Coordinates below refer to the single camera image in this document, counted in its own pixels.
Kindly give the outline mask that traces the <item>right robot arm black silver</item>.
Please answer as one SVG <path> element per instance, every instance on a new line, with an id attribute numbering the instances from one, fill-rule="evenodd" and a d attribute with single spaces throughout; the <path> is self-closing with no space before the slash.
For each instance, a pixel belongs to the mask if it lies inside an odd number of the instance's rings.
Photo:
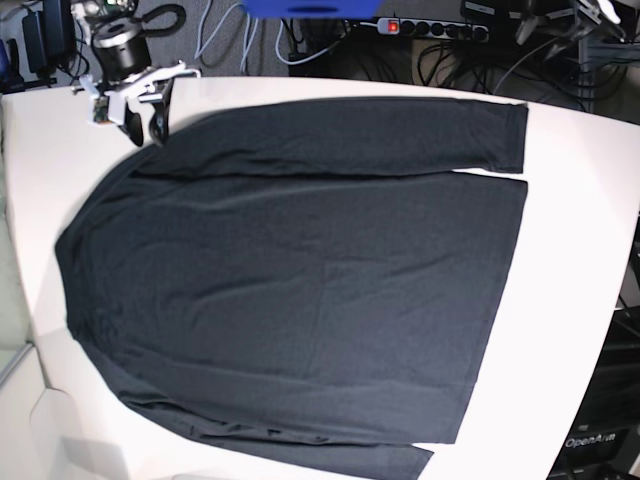
<path id="1" fill-rule="evenodd" d="M 96 126 L 113 126 L 140 147 L 144 143 L 141 116 L 130 102 L 153 106 L 148 131 L 163 145 L 169 138 L 169 112 L 174 82 L 181 77 L 199 77 L 201 71 L 179 60 L 170 66 L 155 66 L 148 41 L 177 33 L 186 22 L 183 6 L 160 5 L 140 17 L 136 1 L 73 1 L 71 14 L 84 33 L 84 43 L 93 53 L 101 77 L 79 78 L 75 93 L 89 98 L 89 120 Z"/>

